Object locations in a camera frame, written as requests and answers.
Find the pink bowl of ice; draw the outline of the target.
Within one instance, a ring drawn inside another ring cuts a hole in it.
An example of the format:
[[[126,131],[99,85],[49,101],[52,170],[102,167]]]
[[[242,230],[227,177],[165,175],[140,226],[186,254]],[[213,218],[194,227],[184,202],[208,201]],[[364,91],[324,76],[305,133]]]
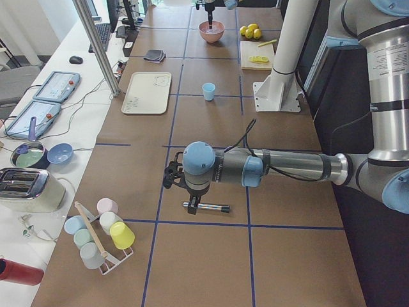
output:
[[[212,25],[206,22],[202,22],[199,25],[199,34],[201,38],[208,43],[215,43],[219,41],[224,34],[225,26],[222,22],[213,21]]]

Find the yellow-green upturned cup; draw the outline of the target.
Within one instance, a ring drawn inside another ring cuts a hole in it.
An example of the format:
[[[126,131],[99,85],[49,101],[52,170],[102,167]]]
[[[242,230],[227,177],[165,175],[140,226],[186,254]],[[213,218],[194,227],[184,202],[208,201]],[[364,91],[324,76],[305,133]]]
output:
[[[133,231],[121,221],[115,222],[110,227],[110,235],[114,245],[121,250],[129,248],[135,241]]]

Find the light blue plastic cup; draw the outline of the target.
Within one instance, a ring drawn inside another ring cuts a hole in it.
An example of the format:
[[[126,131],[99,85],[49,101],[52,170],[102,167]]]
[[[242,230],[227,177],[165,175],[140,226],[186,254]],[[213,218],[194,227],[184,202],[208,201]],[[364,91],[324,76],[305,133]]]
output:
[[[216,86],[214,83],[204,83],[202,85],[203,97],[206,101],[212,101],[215,96]]]

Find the white upturned cup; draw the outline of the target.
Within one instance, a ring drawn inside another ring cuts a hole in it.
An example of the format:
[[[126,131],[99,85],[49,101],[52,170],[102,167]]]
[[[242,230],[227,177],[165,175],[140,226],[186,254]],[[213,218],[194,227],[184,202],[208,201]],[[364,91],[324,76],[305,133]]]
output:
[[[116,222],[123,222],[123,220],[115,212],[107,211],[100,216],[99,222],[103,231],[107,235],[111,235],[110,234],[111,226]]]

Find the pink upturned cup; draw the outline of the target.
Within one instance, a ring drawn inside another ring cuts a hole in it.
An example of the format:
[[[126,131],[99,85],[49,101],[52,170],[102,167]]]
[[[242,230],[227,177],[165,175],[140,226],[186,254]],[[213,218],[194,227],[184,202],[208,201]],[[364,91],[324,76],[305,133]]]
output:
[[[96,209],[98,211],[98,214],[101,216],[106,212],[114,212],[115,214],[117,214],[119,207],[114,200],[110,198],[102,198],[97,201]]]

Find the grey upturned cup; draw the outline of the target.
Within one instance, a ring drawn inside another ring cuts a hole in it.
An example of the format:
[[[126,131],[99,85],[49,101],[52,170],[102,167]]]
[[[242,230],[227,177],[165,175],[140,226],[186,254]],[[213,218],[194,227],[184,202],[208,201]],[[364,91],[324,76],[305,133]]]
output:
[[[100,251],[94,242],[88,242],[81,247],[80,257],[83,264],[88,269],[97,269],[105,262],[105,258],[100,254]]]

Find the mint upturned cup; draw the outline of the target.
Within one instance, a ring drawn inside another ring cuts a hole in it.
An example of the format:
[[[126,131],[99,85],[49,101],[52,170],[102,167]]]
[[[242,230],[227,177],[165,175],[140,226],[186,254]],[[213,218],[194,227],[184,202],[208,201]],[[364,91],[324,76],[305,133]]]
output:
[[[76,231],[73,236],[74,244],[81,249],[85,244],[93,242],[93,238],[87,228]]]

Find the light blue upturned cup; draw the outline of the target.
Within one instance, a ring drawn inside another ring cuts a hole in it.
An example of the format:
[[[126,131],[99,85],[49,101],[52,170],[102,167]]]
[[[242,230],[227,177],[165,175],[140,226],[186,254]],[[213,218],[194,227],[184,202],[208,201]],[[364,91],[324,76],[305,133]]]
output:
[[[75,235],[81,229],[86,229],[83,218],[80,215],[68,218],[64,223],[64,231],[69,235]]]

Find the steel muddler black tip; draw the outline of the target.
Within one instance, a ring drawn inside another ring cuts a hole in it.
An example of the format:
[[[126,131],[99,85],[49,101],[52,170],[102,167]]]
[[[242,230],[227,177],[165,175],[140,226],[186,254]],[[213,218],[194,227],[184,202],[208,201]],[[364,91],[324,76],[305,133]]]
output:
[[[214,205],[214,204],[205,204],[199,203],[197,205],[197,209],[192,213],[195,214],[199,209],[201,210],[216,210],[224,213],[230,213],[230,206],[229,205]]]

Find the yellow lemon upper left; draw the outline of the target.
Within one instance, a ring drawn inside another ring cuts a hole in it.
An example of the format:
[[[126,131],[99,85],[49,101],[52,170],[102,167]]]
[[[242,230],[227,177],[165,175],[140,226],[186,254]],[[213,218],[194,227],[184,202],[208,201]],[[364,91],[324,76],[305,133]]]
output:
[[[240,32],[240,34],[241,34],[242,36],[245,36],[246,31],[247,31],[247,26],[242,26],[242,27],[240,28],[240,30],[239,30],[239,32]]]

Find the yellow lemon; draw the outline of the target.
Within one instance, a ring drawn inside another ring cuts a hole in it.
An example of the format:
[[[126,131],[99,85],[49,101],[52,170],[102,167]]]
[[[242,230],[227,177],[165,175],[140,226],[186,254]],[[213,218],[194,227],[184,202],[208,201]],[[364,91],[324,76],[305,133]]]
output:
[[[259,28],[253,31],[253,39],[259,40],[261,36],[262,36],[262,31]]]
[[[247,31],[247,26],[242,26],[242,27],[240,28],[240,30],[239,30],[239,32],[240,32],[240,34],[241,34],[242,36],[245,36],[246,31]]]
[[[246,29],[246,31],[245,31],[245,37],[246,37],[247,39],[253,38],[253,37],[254,37],[254,31],[251,30],[251,29]]]
[[[247,29],[250,29],[251,31],[254,31],[255,29],[258,29],[258,28],[259,28],[259,26],[257,24],[255,24],[255,23],[249,24],[247,26]]]

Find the yellow lemon middle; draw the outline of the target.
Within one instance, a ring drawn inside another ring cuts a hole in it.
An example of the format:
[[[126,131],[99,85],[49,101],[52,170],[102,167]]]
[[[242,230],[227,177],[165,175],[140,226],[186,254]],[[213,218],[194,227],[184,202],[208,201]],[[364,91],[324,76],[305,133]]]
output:
[[[245,31],[245,37],[246,37],[247,39],[253,38],[253,37],[254,37],[254,31],[251,30],[251,29],[246,29],[246,31]]]

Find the yellow lemon upper right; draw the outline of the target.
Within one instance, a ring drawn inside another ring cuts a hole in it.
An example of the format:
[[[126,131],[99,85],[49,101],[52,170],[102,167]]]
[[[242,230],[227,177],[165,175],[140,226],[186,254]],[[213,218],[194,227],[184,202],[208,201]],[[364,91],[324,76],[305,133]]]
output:
[[[259,26],[257,24],[255,24],[255,23],[249,24],[247,26],[247,29],[250,29],[251,31],[254,31],[255,29],[258,29],[258,28],[259,28]]]

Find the yellow lemon lower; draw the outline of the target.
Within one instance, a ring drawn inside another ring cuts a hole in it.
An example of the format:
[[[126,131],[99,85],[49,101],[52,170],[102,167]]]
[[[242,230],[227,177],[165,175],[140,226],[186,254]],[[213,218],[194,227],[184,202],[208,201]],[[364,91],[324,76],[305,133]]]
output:
[[[253,39],[259,40],[261,36],[262,36],[262,31],[259,28],[253,31]]]

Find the wooden cutting board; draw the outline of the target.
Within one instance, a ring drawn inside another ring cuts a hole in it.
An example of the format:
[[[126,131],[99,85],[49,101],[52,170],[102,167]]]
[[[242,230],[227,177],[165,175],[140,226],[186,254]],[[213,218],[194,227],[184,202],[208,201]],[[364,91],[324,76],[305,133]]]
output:
[[[240,42],[240,63],[243,70],[271,70],[274,58],[273,43]]]

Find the lemon slices stack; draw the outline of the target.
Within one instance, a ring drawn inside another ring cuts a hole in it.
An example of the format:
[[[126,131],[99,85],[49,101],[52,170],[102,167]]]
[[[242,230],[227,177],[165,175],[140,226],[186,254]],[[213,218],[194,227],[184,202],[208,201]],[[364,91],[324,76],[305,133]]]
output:
[[[249,61],[251,63],[268,63],[269,57],[267,56],[249,56]]]

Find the grey folded cloths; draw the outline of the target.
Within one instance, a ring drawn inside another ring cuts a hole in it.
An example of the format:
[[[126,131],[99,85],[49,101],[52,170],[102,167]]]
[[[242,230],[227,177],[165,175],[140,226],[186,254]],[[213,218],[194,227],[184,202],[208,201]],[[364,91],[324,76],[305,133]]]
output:
[[[150,49],[143,57],[143,60],[160,63],[166,58],[166,54],[162,49]]]

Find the yellow-green plastic knife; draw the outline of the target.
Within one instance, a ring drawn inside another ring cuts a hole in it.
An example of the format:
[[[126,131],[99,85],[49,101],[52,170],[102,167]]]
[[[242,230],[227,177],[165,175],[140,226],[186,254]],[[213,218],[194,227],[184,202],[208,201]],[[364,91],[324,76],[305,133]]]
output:
[[[267,41],[267,42],[262,42],[262,43],[258,44],[258,47],[263,47],[263,46],[266,46],[266,45],[271,45],[271,44],[275,43],[276,41],[277,41],[277,39],[273,39],[273,40],[270,40],[270,41]]]

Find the cream bear serving tray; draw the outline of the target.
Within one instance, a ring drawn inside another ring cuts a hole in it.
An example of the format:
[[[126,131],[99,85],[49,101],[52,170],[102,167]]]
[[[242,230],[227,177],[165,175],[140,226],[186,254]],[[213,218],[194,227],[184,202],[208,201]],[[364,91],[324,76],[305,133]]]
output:
[[[171,79],[169,72],[133,73],[121,112],[128,115],[165,113]]]

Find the black keyboard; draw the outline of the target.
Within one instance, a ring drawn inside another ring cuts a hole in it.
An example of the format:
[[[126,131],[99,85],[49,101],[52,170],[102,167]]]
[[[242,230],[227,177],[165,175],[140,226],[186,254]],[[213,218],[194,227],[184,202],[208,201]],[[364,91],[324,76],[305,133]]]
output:
[[[102,43],[103,50],[107,51],[111,37],[111,25],[109,23],[99,23],[95,24],[95,29]]]

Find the blue small bowl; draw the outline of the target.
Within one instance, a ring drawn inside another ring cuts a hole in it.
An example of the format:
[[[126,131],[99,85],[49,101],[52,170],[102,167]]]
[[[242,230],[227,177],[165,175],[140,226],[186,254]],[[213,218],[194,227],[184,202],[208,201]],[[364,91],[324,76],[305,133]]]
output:
[[[47,154],[47,159],[51,164],[67,164],[73,157],[73,148],[68,143],[60,143],[53,146]]]

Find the black computer mouse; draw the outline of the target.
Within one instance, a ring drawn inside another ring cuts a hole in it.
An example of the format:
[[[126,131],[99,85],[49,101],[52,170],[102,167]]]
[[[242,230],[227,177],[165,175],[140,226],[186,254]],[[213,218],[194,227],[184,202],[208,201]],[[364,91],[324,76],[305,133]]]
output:
[[[69,63],[74,65],[80,65],[83,63],[83,59],[79,56],[71,56],[69,59]]]

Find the cream toaster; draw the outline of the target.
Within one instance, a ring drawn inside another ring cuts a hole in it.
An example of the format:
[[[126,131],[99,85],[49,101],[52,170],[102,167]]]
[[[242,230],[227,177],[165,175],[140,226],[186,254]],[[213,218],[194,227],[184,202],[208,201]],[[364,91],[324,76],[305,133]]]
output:
[[[49,213],[57,210],[65,187],[46,169],[3,168],[1,205],[17,212]]]

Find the blue saucepan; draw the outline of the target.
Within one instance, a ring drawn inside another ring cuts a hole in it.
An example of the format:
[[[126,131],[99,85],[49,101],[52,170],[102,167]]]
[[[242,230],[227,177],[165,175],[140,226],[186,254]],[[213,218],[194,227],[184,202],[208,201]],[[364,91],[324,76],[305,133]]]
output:
[[[47,169],[50,164],[48,150],[36,140],[35,127],[36,117],[33,116],[29,122],[28,141],[16,147],[10,158],[17,168]]]

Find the upper teach pendant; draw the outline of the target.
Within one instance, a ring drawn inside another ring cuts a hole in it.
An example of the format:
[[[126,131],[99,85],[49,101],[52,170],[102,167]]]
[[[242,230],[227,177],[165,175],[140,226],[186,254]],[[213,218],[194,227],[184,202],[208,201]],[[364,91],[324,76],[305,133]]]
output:
[[[34,100],[62,104],[76,89],[81,75],[76,72],[53,71],[33,96]]]

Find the teach pendant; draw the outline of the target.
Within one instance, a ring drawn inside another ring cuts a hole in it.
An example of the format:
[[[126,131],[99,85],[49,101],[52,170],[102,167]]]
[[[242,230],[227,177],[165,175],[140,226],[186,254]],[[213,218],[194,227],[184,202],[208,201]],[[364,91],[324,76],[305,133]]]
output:
[[[33,96],[34,100],[62,104],[76,89],[81,75],[76,72],[53,71]]]
[[[50,128],[60,111],[60,103],[32,100],[7,126],[5,134],[11,138],[36,140]]]

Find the lower teach pendant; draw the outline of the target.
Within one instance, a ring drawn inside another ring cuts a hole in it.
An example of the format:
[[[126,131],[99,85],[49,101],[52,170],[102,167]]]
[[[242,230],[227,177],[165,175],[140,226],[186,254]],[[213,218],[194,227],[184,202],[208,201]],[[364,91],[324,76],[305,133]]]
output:
[[[36,140],[50,128],[60,111],[60,103],[32,100],[7,126],[5,134],[11,138]]]

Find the red bottle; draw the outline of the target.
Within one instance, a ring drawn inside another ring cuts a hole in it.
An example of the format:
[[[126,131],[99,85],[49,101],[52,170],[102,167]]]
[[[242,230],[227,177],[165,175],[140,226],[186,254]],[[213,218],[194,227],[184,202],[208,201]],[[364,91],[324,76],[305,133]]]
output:
[[[40,268],[1,259],[1,281],[35,286],[42,281],[43,275]]]

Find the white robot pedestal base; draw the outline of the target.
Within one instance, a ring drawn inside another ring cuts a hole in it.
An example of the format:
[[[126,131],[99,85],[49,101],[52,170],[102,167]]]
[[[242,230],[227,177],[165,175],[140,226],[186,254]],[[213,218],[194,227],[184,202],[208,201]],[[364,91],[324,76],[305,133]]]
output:
[[[257,112],[299,112],[295,72],[318,0],[290,0],[270,75],[253,83]]]

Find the aluminium frame post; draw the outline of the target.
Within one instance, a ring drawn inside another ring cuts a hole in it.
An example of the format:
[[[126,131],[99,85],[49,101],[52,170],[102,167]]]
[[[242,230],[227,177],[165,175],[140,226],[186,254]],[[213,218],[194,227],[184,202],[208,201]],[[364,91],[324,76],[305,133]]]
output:
[[[95,24],[92,20],[90,10],[85,1],[73,0],[73,5],[82,22],[82,25],[84,26],[86,34],[93,48],[98,65],[102,71],[102,74],[107,84],[109,85],[111,93],[113,97],[117,97],[120,94],[120,88],[110,66],[108,57],[104,51],[101,39],[95,28]]]

